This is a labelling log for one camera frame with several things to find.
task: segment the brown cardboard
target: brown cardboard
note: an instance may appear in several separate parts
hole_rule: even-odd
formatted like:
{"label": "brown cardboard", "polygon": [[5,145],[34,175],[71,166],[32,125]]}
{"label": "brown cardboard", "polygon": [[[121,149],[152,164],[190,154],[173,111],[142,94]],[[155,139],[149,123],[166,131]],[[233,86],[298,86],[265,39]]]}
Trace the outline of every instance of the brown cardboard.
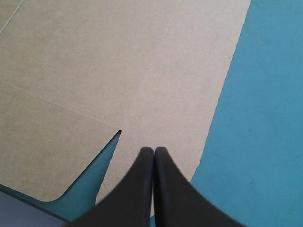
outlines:
{"label": "brown cardboard", "polygon": [[167,147],[185,177],[192,178],[249,3],[175,2],[97,201],[117,184],[142,146]]}
{"label": "brown cardboard", "polygon": [[142,146],[190,179],[248,6],[24,1],[0,35],[0,183],[55,199],[120,129],[98,200]]}

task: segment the teal surface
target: teal surface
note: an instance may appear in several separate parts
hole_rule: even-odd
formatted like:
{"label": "teal surface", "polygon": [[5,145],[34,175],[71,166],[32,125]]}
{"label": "teal surface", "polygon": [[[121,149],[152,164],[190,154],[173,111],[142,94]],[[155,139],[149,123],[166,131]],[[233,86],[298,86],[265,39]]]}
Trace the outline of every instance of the teal surface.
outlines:
{"label": "teal surface", "polygon": [[252,0],[192,179],[247,226],[303,226],[302,22],[302,0]]}
{"label": "teal surface", "polygon": [[66,220],[74,220],[95,206],[96,196],[112,159],[120,133],[121,131],[102,149],[68,190],[54,201],[39,201],[1,184],[0,190],[9,192]]}

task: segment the blue floor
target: blue floor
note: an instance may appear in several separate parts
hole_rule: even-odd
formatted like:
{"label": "blue floor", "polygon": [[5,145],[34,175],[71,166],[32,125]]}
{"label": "blue floor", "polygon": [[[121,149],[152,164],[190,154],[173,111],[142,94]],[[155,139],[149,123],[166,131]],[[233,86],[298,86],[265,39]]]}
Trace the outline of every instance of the blue floor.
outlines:
{"label": "blue floor", "polygon": [[247,226],[303,226],[302,22],[302,0],[252,0],[192,179]]}

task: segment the cardboard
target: cardboard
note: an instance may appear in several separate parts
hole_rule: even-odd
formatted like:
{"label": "cardboard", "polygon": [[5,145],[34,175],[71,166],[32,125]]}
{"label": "cardboard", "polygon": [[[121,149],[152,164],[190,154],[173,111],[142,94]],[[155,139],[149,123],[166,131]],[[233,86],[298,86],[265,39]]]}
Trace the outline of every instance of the cardboard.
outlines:
{"label": "cardboard", "polygon": [[190,179],[248,6],[23,2],[0,35],[0,183],[53,200],[118,130],[98,200],[142,146],[166,146]]}
{"label": "cardboard", "polygon": [[175,2],[97,201],[118,183],[142,146],[167,147],[185,177],[192,178],[249,3]]}

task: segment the gray surface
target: gray surface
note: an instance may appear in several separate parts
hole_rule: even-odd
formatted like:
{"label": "gray surface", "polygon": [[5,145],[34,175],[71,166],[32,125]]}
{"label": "gray surface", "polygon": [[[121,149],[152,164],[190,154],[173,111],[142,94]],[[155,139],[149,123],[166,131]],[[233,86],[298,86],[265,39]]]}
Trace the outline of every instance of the gray surface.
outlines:
{"label": "gray surface", "polygon": [[61,227],[65,222],[0,192],[1,227]]}

